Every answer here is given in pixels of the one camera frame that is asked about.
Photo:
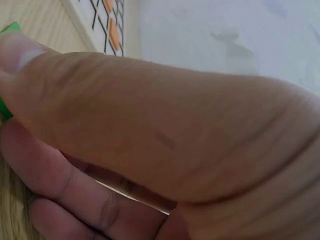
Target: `green card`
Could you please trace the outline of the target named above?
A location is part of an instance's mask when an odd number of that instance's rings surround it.
[[[0,34],[12,32],[12,31],[21,31],[21,27],[19,26],[19,24],[16,21],[11,23],[9,26],[7,26],[2,31],[0,31]]]
[[[0,34],[13,32],[13,31],[21,31],[19,24],[15,21],[7,26],[4,30],[0,31]],[[12,113],[9,111],[4,101],[0,97],[0,112],[6,119],[10,119],[13,117]]]

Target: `white surface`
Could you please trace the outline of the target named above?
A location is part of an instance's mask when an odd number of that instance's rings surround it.
[[[320,93],[320,0],[140,0],[142,58]]]

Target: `knuckle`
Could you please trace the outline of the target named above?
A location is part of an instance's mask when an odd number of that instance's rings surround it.
[[[32,117],[38,126],[52,129],[49,138],[54,145],[61,137],[79,132],[72,123],[83,117],[83,103],[90,104],[100,91],[100,78],[95,72],[104,62],[105,56],[98,53],[48,53],[24,70],[29,88],[26,99],[32,98]]]
[[[119,203],[117,194],[110,190],[108,198],[103,202],[97,228],[102,232],[108,229],[116,222],[119,215]]]

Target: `game board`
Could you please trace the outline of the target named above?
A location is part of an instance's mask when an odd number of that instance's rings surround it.
[[[125,56],[125,0],[61,0],[90,51]]]

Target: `black line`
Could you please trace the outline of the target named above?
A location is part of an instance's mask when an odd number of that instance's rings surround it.
[[[121,49],[121,52],[122,52],[122,57],[125,55],[125,53],[124,53],[124,49],[123,49],[123,47],[122,47],[122,45],[121,44],[119,44],[119,46],[120,46],[120,49]]]
[[[104,32],[104,53],[106,53],[107,52],[107,32],[106,32],[105,27],[100,19],[100,16],[98,16],[98,20],[99,20],[99,23],[100,23],[100,25],[103,29],[103,32]]]
[[[90,0],[92,8],[94,10],[94,17],[93,17],[93,23],[92,23],[92,29],[95,29],[95,23],[96,23],[96,17],[97,17],[97,9],[95,7],[95,4],[93,2],[93,0]]]
[[[110,44],[110,46],[112,48],[112,51],[113,51],[114,55],[117,56],[116,51],[114,50],[114,46],[113,46],[113,44],[112,44],[112,42],[110,40],[109,40],[109,44]]]
[[[104,7],[104,10],[105,10],[106,14],[109,16],[109,13],[108,13],[107,7],[106,7],[106,5],[105,5],[105,2],[104,2],[104,1],[102,1],[102,0],[101,0],[101,2],[102,2],[102,5],[103,5],[103,7]]]

